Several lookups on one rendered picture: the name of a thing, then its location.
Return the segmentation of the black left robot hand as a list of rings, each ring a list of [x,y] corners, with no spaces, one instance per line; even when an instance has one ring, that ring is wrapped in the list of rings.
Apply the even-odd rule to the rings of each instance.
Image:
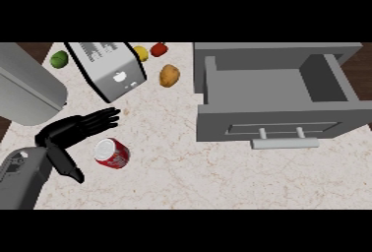
[[[36,136],[36,144],[46,148],[46,156],[60,175],[85,182],[85,174],[67,149],[119,126],[122,110],[105,108],[88,115],[74,115],[52,122]]]

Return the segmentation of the red soda can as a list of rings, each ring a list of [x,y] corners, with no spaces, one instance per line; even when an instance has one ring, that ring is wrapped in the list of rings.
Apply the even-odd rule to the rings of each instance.
[[[102,165],[122,169],[130,161],[130,150],[117,139],[107,138],[95,147],[95,160]]]

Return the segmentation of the grey open drawer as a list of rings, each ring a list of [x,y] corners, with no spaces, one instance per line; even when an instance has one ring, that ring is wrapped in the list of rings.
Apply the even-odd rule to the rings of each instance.
[[[234,67],[216,56],[206,58],[206,90],[212,105],[353,102],[359,98],[333,54],[305,58],[248,60]]]

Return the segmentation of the large pale grey appliance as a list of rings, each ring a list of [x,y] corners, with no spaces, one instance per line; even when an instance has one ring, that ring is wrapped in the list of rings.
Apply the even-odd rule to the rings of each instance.
[[[67,87],[15,42],[0,42],[0,116],[36,126],[62,111]]]

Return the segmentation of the silver toaster with black rim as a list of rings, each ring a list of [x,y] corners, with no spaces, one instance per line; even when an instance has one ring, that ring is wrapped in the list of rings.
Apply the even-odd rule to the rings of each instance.
[[[67,42],[64,45],[89,86],[113,103],[147,81],[133,47],[127,42]]]

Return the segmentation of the green lime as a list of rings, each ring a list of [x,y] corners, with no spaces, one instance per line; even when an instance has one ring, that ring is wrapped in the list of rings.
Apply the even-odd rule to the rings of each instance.
[[[51,66],[61,69],[68,64],[68,54],[64,50],[60,50],[49,60]]]

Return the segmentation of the brown potato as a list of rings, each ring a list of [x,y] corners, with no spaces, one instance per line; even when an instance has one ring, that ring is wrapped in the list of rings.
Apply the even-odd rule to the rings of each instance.
[[[164,87],[170,88],[178,83],[179,78],[181,78],[179,69],[173,65],[167,64],[160,72],[160,84]]]

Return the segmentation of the yellow lemon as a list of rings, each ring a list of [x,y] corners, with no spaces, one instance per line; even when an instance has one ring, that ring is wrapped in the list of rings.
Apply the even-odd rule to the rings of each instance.
[[[147,49],[142,46],[138,45],[135,47],[135,51],[136,51],[136,53],[139,55],[139,61],[145,62],[147,59],[148,59],[148,51],[147,51]]]

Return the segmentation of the red apple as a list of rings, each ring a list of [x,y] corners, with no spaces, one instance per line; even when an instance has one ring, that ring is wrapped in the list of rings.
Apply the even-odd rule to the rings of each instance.
[[[160,43],[157,43],[157,44],[153,46],[150,52],[151,52],[151,55],[153,55],[154,57],[160,57],[160,56],[167,52],[167,50],[169,50],[169,47],[167,47],[166,43],[164,43],[164,42],[160,42]]]

